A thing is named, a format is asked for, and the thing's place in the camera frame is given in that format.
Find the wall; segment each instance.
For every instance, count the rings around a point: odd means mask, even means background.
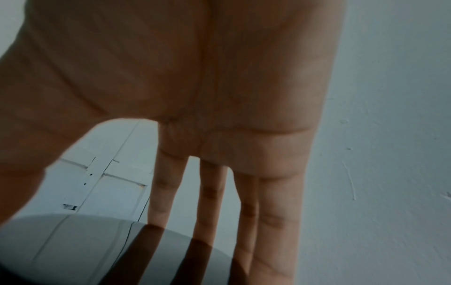
[[[0,52],[21,1],[0,0]],[[303,206],[299,284],[451,283],[451,2],[349,0]],[[198,163],[170,225],[190,234]],[[236,233],[229,176],[216,245]]]

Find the painted surface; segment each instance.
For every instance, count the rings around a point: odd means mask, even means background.
[[[0,52],[22,3],[0,0]],[[299,284],[451,284],[450,15],[449,0],[348,1],[307,176]],[[107,141],[151,173],[156,133],[139,126]],[[168,225],[188,235],[198,167],[189,161]],[[215,242],[228,254],[238,210],[229,175]]]

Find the human hand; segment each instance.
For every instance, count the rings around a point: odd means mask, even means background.
[[[193,236],[212,244],[230,167],[241,200],[234,257],[251,284],[292,283],[303,177],[342,1],[30,0],[25,11],[4,65],[50,82],[39,91],[64,99],[43,95],[37,108],[36,99],[2,98],[12,117],[43,126],[38,135],[49,142],[14,169],[42,171],[101,121],[157,120],[149,223],[166,225],[187,158],[197,156]]]

